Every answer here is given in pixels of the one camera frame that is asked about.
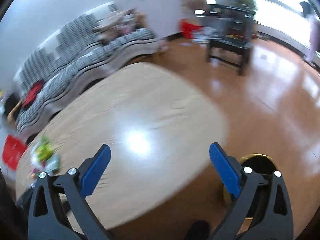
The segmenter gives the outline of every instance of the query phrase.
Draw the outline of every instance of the round table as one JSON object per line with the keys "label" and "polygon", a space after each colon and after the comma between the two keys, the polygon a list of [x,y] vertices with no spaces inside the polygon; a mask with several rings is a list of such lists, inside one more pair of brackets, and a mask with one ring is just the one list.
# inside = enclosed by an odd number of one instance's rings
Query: round table
{"label": "round table", "polygon": [[223,146],[227,131],[219,109],[187,81],[136,63],[87,90],[47,124],[19,162],[17,197],[32,183],[30,149],[43,134],[61,155],[59,174],[79,167],[102,144],[110,146],[111,161],[86,198],[108,229],[178,192],[210,164],[210,144]]}

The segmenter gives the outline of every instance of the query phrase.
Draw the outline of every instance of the striped sofa cover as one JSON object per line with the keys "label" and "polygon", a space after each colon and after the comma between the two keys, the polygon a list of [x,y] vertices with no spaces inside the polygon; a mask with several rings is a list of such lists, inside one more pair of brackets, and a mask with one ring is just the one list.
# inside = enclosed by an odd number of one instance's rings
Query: striped sofa cover
{"label": "striped sofa cover", "polygon": [[28,141],[51,116],[73,101],[92,81],[105,78],[130,59],[156,52],[158,42],[148,28],[116,38],[103,46],[92,32],[97,22],[117,10],[114,2],[99,6],[55,32],[25,61],[14,77],[23,100],[32,85],[44,80],[36,100],[20,111],[17,131]]}

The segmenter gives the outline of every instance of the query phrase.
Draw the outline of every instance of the silver screw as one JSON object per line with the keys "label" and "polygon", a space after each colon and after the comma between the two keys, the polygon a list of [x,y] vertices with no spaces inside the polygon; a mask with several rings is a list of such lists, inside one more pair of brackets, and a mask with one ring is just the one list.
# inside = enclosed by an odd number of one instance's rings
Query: silver screw
{"label": "silver screw", "polygon": [[251,173],[252,172],[252,169],[250,167],[248,167],[248,166],[244,167],[243,170],[244,170],[245,173]]}
{"label": "silver screw", "polygon": [[280,171],[275,171],[275,176],[281,177],[281,172]]}
{"label": "silver screw", "polygon": [[41,179],[43,179],[45,176],[46,176],[45,172],[41,172],[41,173],[39,174],[39,178],[41,178]]}
{"label": "silver screw", "polygon": [[70,175],[76,174],[77,173],[77,169],[76,168],[71,168],[71,169],[68,170],[68,173]]}

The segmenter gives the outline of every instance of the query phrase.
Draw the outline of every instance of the blue gripper pad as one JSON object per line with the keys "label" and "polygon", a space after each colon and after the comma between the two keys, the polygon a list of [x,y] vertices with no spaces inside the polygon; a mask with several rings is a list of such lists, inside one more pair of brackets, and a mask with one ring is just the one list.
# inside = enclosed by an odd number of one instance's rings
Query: blue gripper pad
{"label": "blue gripper pad", "polygon": [[81,187],[79,193],[82,198],[93,193],[110,160],[110,147],[103,144],[94,157],[86,159],[79,167],[79,171],[86,170],[79,178]]}
{"label": "blue gripper pad", "polygon": [[217,142],[210,145],[209,157],[228,192],[238,197],[241,187],[240,170],[237,170],[241,168],[241,165],[239,163],[230,163],[228,158],[232,157],[227,156]]}

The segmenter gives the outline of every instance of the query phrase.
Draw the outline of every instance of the wooden floor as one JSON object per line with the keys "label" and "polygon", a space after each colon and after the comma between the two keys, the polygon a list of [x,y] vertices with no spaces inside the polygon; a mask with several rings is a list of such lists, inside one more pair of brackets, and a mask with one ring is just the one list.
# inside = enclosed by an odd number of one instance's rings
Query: wooden floor
{"label": "wooden floor", "polygon": [[[320,78],[298,55],[268,41],[256,40],[244,76],[218,62],[206,63],[198,44],[177,39],[154,63],[190,81],[220,107],[229,121],[224,150],[240,158],[271,156],[287,184],[295,236],[320,205]],[[222,184],[207,167],[166,203],[112,230],[116,239],[183,239],[196,220],[214,229],[226,212]]]}

